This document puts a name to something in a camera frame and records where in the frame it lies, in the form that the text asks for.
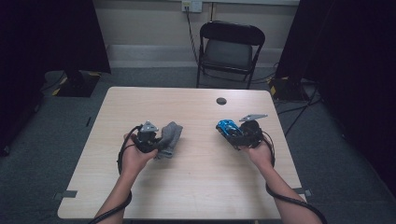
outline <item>black folding chair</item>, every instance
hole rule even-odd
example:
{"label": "black folding chair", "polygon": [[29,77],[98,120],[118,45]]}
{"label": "black folding chair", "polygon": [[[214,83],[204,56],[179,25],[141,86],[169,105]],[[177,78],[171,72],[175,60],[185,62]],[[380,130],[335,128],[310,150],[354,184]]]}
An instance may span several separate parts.
{"label": "black folding chair", "polygon": [[[200,30],[200,48],[196,88],[200,85],[201,70],[217,70],[245,75],[250,88],[256,62],[265,42],[264,33],[252,25],[210,21]],[[253,46],[257,50],[253,55]]]}

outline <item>person's right arm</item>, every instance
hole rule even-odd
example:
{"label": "person's right arm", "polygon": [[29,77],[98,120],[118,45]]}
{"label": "person's right arm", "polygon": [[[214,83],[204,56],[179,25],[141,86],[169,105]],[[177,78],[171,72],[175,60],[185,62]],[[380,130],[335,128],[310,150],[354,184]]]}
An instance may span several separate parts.
{"label": "person's right arm", "polygon": [[[304,199],[274,169],[271,164],[271,151],[264,142],[261,142],[256,148],[240,148],[249,155],[250,160],[257,166],[268,187],[274,193],[304,202]],[[274,199],[283,223],[321,223],[318,216],[309,209],[294,203],[284,202],[277,198]]]}

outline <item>table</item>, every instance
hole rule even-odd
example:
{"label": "table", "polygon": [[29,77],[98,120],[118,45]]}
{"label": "table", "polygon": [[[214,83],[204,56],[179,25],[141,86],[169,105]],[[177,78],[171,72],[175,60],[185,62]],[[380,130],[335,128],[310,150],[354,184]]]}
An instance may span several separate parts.
{"label": "table", "polygon": [[[219,97],[227,104],[218,105]],[[67,188],[78,193],[63,198],[59,217],[94,217],[119,176],[116,160],[122,136],[149,120],[160,129],[175,121],[183,132],[174,157],[149,161],[136,179],[125,218],[279,218],[257,168],[215,129],[221,119],[240,125],[238,120],[248,114],[268,115],[258,122],[274,140],[276,169],[292,188],[300,188],[268,91],[113,87]]]}

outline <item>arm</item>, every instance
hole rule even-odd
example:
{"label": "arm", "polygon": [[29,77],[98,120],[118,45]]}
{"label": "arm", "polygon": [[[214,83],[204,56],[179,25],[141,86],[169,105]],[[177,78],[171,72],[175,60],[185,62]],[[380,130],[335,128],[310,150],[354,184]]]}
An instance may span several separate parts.
{"label": "arm", "polygon": [[[304,199],[274,169],[271,164],[271,151],[264,142],[261,142],[256,148],[240,148],[249,155],[250,160],[257,166],[267,185],[274,193],[304,202]],[[275,198],[275,203],[284,223],[321,223],[318,216],[309,209],[277,198]]]}
{"label": "arm", "polygon": [[[132,139],[128,139],[126,146],[133,144],[134,142]],[[125,149],[122,157],[122,169],[120,177],[95,217],[98,217],[103,213],[119,206],[127,199],[132,185],[136,181],[140,171],[143,170],[150,159],[155,157],[157,152],[158,150],[154,149],[150,153],[143,153],[135,146],[130,146]],[[124,209],[115,215],[104,219],[100,223],[122,223],[123,215]]]}

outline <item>forearm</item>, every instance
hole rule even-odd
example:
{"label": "forearm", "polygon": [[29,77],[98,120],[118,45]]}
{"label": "forearm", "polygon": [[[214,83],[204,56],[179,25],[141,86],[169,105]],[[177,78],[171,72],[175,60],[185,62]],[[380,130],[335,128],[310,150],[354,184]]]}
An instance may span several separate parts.
{"label": "forearm", "polygon": [[[274,193],[304,202],[304,199],[283,180],[274,168],[269,166],[258,166],[258,168],[268,187]],[[321,223],[318,216],[305,207],[284,202],[277,198],[274,198],[274,200],[284,223]]]}
{"label": "forearm", "polygon": [[[136,180],[137,175],[123,175],[121,174],[119,179],[117,180],[116,185],[114,186],[111,193],[108,195],[106,201],[99,209],[95,217],[102,215],[103,213],[119,206],[128,198],[128,195],[131,191],[132,185]],[[99,223],[122,223],[123,215],[125,209],[120,210],[118,213],[114,214],[111,217],[104,219]]]}

